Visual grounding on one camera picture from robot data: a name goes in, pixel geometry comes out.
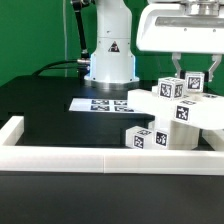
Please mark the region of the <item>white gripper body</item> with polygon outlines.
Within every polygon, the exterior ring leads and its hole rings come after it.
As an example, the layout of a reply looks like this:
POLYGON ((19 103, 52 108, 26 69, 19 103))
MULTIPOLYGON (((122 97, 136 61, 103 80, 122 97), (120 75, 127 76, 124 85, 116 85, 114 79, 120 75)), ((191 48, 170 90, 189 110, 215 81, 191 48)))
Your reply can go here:
POLYGON ((224 54, 224 0, 148 0, 136 45, 140 51, 224 54))

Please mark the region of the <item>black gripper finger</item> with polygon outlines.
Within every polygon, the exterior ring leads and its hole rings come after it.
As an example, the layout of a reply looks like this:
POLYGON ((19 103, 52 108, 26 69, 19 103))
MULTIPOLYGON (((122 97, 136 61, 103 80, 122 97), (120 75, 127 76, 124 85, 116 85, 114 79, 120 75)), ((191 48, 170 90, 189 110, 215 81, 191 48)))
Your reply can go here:
POLYGON ((212 55, 212 65, 205 72, 205 81, 206 82, 211 82, 212 81, 214 72, 218 68, 221 61, 222 61, 222 55, 221 54, 213 54, 212 55))
POLYGON ((174 67, 176 69, 176 78, 184 79, 186 71, 181 68, 181 65, 179 61, 181 60, 181 54, 180 53, 173 53, 172 54, 172 62, 174 64, 174 67))

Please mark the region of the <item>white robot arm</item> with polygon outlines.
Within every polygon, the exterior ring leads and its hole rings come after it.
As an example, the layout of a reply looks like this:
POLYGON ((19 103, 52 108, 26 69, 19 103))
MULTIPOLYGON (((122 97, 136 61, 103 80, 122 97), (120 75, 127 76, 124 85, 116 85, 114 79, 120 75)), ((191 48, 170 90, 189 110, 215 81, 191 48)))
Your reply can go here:
MULTIPOLYGON (((177 71, 183 53, 210 54, 212 78, 224 56, 224 0, 147 0, 136 46, 141 51, 170 52, 177 71)), ((124 0, 96 0, 97 46, 90 58, 87 85, 129 89, 139 85, 132 54, 132 14, 124 0)))

